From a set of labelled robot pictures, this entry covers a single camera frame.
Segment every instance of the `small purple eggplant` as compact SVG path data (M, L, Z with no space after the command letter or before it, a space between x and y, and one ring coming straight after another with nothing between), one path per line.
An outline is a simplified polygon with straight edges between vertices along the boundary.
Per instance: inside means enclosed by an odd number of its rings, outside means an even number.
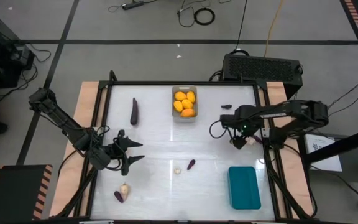
M122 198L122 195L121 195L120 192L115 191L115 192L114 192L114 196L116 196L116 199L117 199L119 202L124 203L124 199Z
M253 136L253 138L255 139L255 141L256 141L257 143L259 143L259 144L262 144L262 143L263 143L260 137L258 137L258 136Z
M194 159L192 159L190 161L189 165L187 166L187 170L190 170L194 166L194 164L196 164L196 161Z

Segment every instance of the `garlic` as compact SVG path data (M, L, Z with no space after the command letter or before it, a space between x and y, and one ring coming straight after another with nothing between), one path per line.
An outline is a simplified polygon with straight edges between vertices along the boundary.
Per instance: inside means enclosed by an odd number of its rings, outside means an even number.
M173 172L174 172L175 174L180 174L181 169L180 169L179 167L176 167L176 168L173 170Z
M253 145L255 144L256 140L253 137L246 137L246 142L248 145Z
M130 191L130 187L129 187L129 185L127 185L127 184L122 184L120 187L119 187L119 191L120 191L120 193L121 193L121 195L122 195L122 198L124 199L124 200L127 200L127 197L128 197L128 194L129 194L129 191Z

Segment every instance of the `mango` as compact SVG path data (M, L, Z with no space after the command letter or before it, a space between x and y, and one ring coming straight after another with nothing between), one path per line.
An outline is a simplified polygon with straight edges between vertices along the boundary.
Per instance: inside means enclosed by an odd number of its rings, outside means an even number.
M175 102L173 102L173 107L175 108L175 110L177 111L177 112L181 112L181 111L183 111L183 105L182 105L182 103L180 102L180 101L178 101L178 100L176 100Z
M194 94L193 91L188 91L186 96L187 96L187 99L190 100L192 103L194 103L196 101L196 95Z
M186 94L184 92L182 92L182 91L178 91L178 92L175 93L175 100L182 101L182 100L184 100L186 98L187 98Z
M183 108L184 109L192 109L193 108L193 103L190 100L184 99L181 102L183 104Z
M190 118L196 116L196 111L194 109L184 109L181 112L181 116L184 118Z

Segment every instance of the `white paper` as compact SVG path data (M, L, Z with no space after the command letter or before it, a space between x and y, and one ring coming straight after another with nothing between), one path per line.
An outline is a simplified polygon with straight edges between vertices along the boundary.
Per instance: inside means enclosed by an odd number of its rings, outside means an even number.
M307 134L305 136L305 141L306 141L306 151L308 153L312 153L318 149L321 149L335 142L333 138L327 138L324 136L318 136L314 134ZM342 166L341 166L341 161L339 160L339 156L332 156L328 159L314 162L312 163L312 165L322 170L342 172Z

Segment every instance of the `gray floor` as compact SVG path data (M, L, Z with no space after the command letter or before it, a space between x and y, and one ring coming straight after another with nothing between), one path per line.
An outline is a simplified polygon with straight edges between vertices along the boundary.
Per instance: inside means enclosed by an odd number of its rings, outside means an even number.
M59 40L74 0L0 0L0 18L21 38ZM243 1L218 4L211 0L216 20L210 26L180 27L176 12L179 0L159 0L130 11L115 13L107 7L126 1L80 0L68 33L68 40L235 40L241 23ZM249 0L241 39L265 40L279 0ZM191 22L188 14L183 23ZM339 0L286 0L274 27L272 40L356 40ZM54 53L57 45L35 45ZM240 45L251 55L263 56L264 45ZM68 114L73 114L81 82L105 80L113 69L119 80L207 80L221 68L232 44L66 44L55 68L51 89ZM15 164L33 113L28 96L44 84L52 58L37 63L38 78L1 104L0 120L9 131L0 135L0 165ZM298 98L330 103L358 82L358 45L270 45L269 57L299 60L304 68L304 86ZM337 110L352 103L358 89L337 103ZM330 118L322 129L327 133L358 131L358 102ZM26 164L62 161L67 139L44 119L37 129ZM47 198L47 217L56 176ZM358 223L358 197L336 178L311 175L318 203L318 218L332 222Z

